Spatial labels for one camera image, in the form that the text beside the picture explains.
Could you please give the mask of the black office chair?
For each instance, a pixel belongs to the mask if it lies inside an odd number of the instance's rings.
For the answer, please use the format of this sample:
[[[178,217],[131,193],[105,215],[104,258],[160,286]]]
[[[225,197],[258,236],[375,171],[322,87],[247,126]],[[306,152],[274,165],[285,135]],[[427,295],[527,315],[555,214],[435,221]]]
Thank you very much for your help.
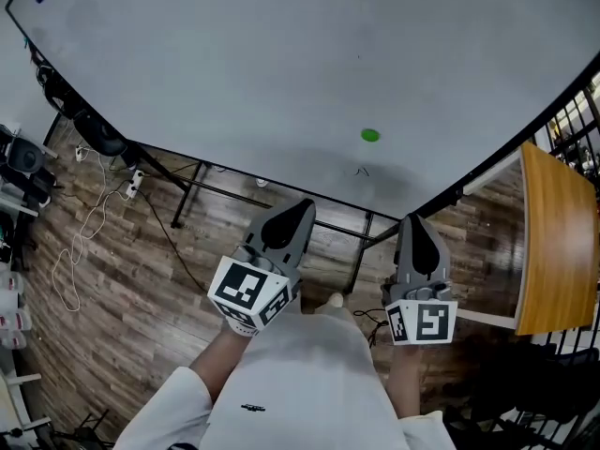
[[[509,344],[457,388],[469,397],[470,414],[448,406],[442,418],[457,450],[525,450],[546,443],[530,423],[521,426],[502,415],[515,410],[560,425],[600,402],[600,350],[555,350],[554,344]]]

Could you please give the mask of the black tripod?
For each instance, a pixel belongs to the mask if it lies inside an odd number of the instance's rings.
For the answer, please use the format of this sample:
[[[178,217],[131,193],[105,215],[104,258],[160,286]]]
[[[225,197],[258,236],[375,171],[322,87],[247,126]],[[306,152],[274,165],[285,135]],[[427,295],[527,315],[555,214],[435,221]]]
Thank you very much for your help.
[[[99,416],[90,412],[71,432],[58,431],[50,425],[50,441],[57,450],[66,450],[66,442],[75,443],[77,450],[113,450],[115,442],[104,440],[98,435],[98,427],[108,413],[108,409]]]

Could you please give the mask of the large white whiteboard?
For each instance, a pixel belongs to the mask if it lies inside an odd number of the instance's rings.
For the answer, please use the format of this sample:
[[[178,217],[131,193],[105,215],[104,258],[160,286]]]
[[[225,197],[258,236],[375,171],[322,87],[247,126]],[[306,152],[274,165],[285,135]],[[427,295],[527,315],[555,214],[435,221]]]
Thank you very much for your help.
[[[600,53],[600,0],[12,0],[125,137],[400,218]],[[360,132],[380,132],[366,142]]]

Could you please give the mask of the person's right shoe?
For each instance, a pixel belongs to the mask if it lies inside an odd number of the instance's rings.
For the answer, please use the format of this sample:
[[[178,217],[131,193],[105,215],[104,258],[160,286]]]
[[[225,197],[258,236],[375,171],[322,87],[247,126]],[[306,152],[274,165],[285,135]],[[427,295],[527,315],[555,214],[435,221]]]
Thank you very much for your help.
[[[344,315],[344,296],[341,293],[332,293],[328,300],[314,310],[315,314],[340,317]]]

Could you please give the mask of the person's white clothing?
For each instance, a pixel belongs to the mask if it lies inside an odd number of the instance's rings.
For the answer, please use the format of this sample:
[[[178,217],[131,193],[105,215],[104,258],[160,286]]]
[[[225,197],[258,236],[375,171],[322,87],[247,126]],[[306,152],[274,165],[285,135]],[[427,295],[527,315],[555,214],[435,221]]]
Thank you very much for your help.
[[[455,450],[440,412],[398,419],[368,343],[343,316],[280,313],[213,403],[177,368],[114,450]]]

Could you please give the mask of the black metal railing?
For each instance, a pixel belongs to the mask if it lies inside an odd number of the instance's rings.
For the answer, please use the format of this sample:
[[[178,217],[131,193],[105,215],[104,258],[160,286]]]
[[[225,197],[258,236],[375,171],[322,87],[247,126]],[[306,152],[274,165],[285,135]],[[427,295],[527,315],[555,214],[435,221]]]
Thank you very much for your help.
[[[600,190],[600,71],[531,141]]]

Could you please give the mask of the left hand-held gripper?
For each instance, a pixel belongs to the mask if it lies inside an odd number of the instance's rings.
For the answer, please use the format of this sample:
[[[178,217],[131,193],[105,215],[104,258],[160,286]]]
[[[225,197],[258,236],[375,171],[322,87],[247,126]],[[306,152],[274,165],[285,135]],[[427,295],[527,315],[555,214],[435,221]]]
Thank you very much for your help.
[[[249,226],[260,233],[263,251],[244,244],[221,258],[208,298],[234,333],[257,335],[296,298],[301,281],[297,266],[315,219],[311,199],[276,205]]]

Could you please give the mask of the person's left forearm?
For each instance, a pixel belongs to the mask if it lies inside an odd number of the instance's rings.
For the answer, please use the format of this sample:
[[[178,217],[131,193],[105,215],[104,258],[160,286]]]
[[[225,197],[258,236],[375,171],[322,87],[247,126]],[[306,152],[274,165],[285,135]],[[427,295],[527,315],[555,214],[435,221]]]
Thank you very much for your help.
[[[189,365],[204,383],[213,403],[241,361],[250,341],[251,337],[238,335],[227,327]]]

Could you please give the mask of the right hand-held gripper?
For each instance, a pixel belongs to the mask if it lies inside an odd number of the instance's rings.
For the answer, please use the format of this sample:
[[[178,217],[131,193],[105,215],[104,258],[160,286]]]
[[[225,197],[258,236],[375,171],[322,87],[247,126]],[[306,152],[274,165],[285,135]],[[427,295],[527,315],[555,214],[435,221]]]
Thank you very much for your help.
[[[452,299],[450,251],[426,220],[409,214],[397,241],[397,282],[384,294],[394,346],[447,344],[453,340],[458,302]],[[419,285],[407,285],[416,281]]]

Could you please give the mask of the person's right forearm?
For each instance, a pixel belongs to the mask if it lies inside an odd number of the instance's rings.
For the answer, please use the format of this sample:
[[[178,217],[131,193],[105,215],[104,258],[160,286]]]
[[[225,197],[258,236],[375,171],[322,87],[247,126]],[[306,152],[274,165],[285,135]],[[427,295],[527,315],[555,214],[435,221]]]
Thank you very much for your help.
[[[420,366],[422,350],[417,345],[396,346],[385,391],[398,419],[420,414]]]

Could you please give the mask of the black padded chair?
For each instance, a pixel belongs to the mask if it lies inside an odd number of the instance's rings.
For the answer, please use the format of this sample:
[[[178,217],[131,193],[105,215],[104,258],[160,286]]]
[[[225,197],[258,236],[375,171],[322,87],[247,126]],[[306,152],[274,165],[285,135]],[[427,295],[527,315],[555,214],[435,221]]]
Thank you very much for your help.
[[[116,157],[127,150],[127,145],[111,126],[87,111],[78,112],[72,123],[89,146],[102,156]]]
[[[7,165],[11,169],[21,173],[36,173],[44,163],[44,154],[37,145],[23,138],[12,141],[7,156]]]

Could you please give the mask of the black whiteboard stand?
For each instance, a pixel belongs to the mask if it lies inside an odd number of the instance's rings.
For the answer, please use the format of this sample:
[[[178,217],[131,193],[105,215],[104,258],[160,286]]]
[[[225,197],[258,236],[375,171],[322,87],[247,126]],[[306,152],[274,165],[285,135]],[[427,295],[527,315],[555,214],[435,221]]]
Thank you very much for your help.
[[[261,209],[295,198],[311,199],[316,205],[315,229],[327,236],[347,237],[355,244],[351,273],[343,289],[347,295],[352,294],[356,287],[368,244],[376,242],[375,224],[398,222],[385,214],[274,180],[269,180],[266,187],[258,188],[255,183],[257,176],[254,174],[221,167],[206,159],[186,156],[154,145],[131,141],[129,151],[138,163],[149,168],[152,176],[181,191],[171,220],[175,229],[183,227],[183,213],[192,206],[192,200],[199,192]]]

